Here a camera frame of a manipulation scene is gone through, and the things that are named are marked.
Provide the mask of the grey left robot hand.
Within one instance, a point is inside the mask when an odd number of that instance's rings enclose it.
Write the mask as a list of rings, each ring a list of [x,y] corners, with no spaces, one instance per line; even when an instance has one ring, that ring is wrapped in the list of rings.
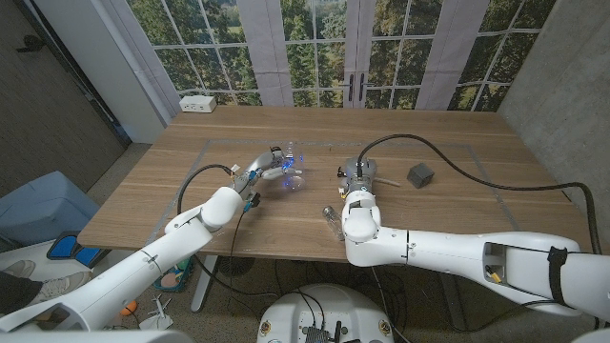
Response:
[[[268,151],[261,153],[247,168],[238,174],[231,188],[242,193],[252,187],[259,178],[274,180],[283,175],[301,175],[303,169],[295,165],[294,157],[280,147],[271,147]]]

